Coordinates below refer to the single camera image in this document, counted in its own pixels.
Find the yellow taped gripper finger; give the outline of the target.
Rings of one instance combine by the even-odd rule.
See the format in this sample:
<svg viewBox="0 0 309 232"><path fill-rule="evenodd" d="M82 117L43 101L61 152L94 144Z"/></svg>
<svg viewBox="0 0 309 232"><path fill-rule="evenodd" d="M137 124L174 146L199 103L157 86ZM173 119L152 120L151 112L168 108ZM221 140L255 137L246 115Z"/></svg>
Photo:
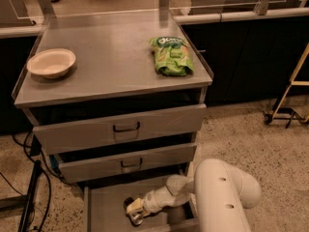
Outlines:
<svg viewBox="0 0 309 232"><path fill-rule="evenodd" d="M129 197L126 200L126 213L141 213L143 211L143 200L141 198L133 199Z"/></svg>

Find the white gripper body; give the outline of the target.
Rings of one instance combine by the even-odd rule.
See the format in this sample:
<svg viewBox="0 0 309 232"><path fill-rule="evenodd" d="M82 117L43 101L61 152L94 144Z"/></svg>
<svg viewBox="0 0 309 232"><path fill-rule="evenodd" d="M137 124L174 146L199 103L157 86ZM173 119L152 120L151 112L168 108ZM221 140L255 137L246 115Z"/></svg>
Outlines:
<svg viewBox="0 0 309 232"><path fill-rule="evenodd" d="M155 199L155 192L153 190L145 194L143 198L143 210L146 214L154 214L162 210Z"/></svg>

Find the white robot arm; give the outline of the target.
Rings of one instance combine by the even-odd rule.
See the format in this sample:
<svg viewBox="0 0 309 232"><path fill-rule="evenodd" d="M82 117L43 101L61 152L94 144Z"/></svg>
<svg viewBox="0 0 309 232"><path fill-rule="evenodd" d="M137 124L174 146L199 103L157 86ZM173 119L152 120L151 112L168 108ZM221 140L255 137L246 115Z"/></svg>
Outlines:
<svg viewBox="0 0 309 232"><path fill-rule="evenodd" d="M251 232L245 215L262 198L259 182L250 174L220 159L199 163L192 178L168 177L161 188L124 202L134 225L165 207L179 207L194 195L200 232Z"/></svg>

